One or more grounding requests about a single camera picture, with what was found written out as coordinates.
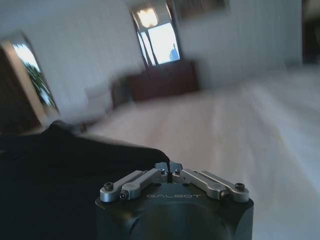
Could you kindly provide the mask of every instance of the white wall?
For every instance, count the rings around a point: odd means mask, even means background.
[[[0,1],[0,38],[26,33],[62,112],[87,103],[85,88],[144,67],[125,4],[133,0]],[[301,22],[301,0],[229,0],[227,12],[177,27],[210,89],[301,63]]]
[[[144,67],[123,1],[13,2],[0,16],[0,38],[17,30],[27,35],[61,112],[83,108],[86,88]]]
[[[177,22],[182,50],[214,88],[302,61],[301,0],[229,0],[229,9]]]

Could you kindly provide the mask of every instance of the bright sky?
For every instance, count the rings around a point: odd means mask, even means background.
[[[40,72],[35,56],[25,44],[14,44],[13,47],[18,57],[24,63],[34,66]]]

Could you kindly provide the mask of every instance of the window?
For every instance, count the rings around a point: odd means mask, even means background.
[[[132,10],[143,58],[148,66],[180,59],[176,34],[166,0],[153,0]]]
[[[159,64],[180,59],[172,24],[166,23],[148,30],[154,55]]]

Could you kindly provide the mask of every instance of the dark wooden cabinet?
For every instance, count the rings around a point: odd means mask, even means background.
[[[127,79],[134,101],[177,96],[199,90],[192,61],[178,60],[147,68]]]

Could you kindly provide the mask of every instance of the screw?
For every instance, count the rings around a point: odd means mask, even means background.
[[[122,191],[120,192],[120,199],[121,199],[121,200],[127,200],[128,197],[129,197],[129,193],[128,193],[127,190],[122,190]]]
[[[114,184],[113,182],[106,182],[104,185],[103,185],[103,188],[104,190],[106,191],[112,191],[114,189]]]
[[[227,190],[223,190],[220,192],[220,199],[225,199],[229,196],[229,192]]]
[[[241,182],[237,182],[234,186],[239,191],[244,191],[245,190],[245,185],[243,183],[241,183]]]

